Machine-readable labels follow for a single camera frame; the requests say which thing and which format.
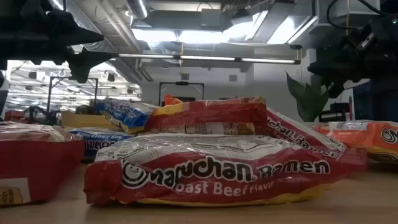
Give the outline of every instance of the food package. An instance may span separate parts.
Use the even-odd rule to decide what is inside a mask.
[[[62,126],[73,128],[118,128],[108,121],[104,115],[75,114],[71,111],[61,112],[61,123]]]
[[[337,158],[346,146],[333,138],[267,108],[268,136],[298,144],[309,151]]]
[[[99,149],[135,136],[108,128],[67,128],[67,131],[81,136],[85,141],[84,159],[94,159]]]
[[[0,205],[51,199],[83,157],[77,139],[51,126],[0,122]]]
[[[267,128],[264,98],[193,101],[157,108],[146,124],[152,133],[263,134]]]
[[[347,121],[319,124],[317,131],[346,145],[368,150],[379,162],[398,163],[398,123],[388,121]]]
[[[157,106],[124,100],[105,99],[95,105],[98,113],[128,134],[144,130],[144,125]]]
[[[366,153],[311,151],[269,136],[149,134],[98,151],[85,175],[88,203],[218,207],[289,203],[363,170]]]

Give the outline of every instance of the maruchan ramen package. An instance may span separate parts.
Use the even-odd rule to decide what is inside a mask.
[[[135,135],[108,128],[75,128],[67,129],[69,133],[81,136],[85,141],[84,159],[94,159],[97,151],[114,143],[133,138]]]
[[[346,145],[368,150],[379,162],[398,163],[398,123],[387,121],[347,121],[319,124],[315,129]]]
[[[266,102],[261,97],[193,101],[157,108],[146,124],[152,133],[263,134]]]
[[[147,103],[133,103],[124,100],[105,99],[96,104],[95,110],[112,124],[128,134],[144,130],[144,125],[156,106]]]
[[[98,151],[85,175],[88,203],[219,207],[289,203],[364,169],[352,148],[311,151],[268,136],[149,134]]]
[[[346,146],[333,138],[320,134],[271,108],[267,109],[268,136],[298,144],[304,149],[337,158]]]
[[[84,148],[60,127],[0,122],[0,205],[51,199]]]

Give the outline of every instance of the table surface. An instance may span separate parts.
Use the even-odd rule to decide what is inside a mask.
[[[50,202],[0,208],[0,223],[398,223],[398,166],[372,165],[315,200],[234,208],[93,207],[82,192],[84,168]]]

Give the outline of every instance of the ceiling light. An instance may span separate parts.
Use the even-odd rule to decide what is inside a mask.
[[[24,99],[19,98],[19,97],[13,98],[12,100],[15,100],[15,101],[18,101],[18,102],[23,102],[23,101],[25,101]]]
[[[141,30],[132,29],[137,40],[146,42],[176,41],[177,36],[171,30]]]
[[[208,56],[194,56],[194,55],[181,55],[181,59],[189,59],[189,60],[224,60],[231,61],[235,60],[234,57],[208,57]]]
[[[63,6],[57,0],[52,0],[52,2],[61,10],[63,10]]]
[[[222,32],[186,30],[181,33],[178,40],[188,44],[218,44],[227,42],[228,38]]]
[[[266,16],[268,14],[268,11],[262,11],[257,19],[254,18],[255,15],[253,15],[253,21],[254,25],[252,26],[251,30],[247,33],[245,40],[251,40],[254,38],[255,34],[257,34],[257,31],[260,29],[261,24],[264,22],[264,19],[266,19]]]
[[[65,81],[60,81],[60,83],[61,83],[62,85],[66,85],[66,86],[69,85],[69,83],[67,83],[67,82],[65,82]]]
[[[227,39],[233,39],[238,37],[244,37],[253,27],[252,22],[242,22],[231,26],[230,28],[224,30],[223,35]]]
[[[298,37],[300,37],[316,20],[318,20],[318,16],[314,16],[308,23],[306,23],[298,32],[296,32],[292,38],[290,38],[287,42],[291,44]]]
[[[8,93],[10,96],[41,96],[41,97],[48,97],[48,94],[45,93]],[[94,99],[94,96],[88,95],[74,95],[74,94],[51,94],[51,97],[73,97],[73,98],[80,98],[80,99]],[[97,99],[103,100],[107,96],[97,96]],[[110,96],[111,98],[119,99],[119,100],[141,100],[136,96]]]
[[[73,87],[73,86],[68,86],[67,90],[72,92],[72,93],[79,93],[80,92],[79,88],[76,88],[76,87]]]
[[[294,35],[295,30],[294,20],[288,16],[274,32],[267,44],[284,44]]]
[[[173,59],[173,55],[119,54],[119,57]]]
[[[284,59],[273,59],[273,58],[242,58],[242,62],[253,62],[253,63],[286,63],[296,64],[296,60],[284,60]]]

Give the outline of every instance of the plant leaf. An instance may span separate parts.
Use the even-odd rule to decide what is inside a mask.
[[[305,88],[298,81],[294,80],[286,72],[287,87],[289,88],[290,94],[296,99],[302,99],[305,97]]]

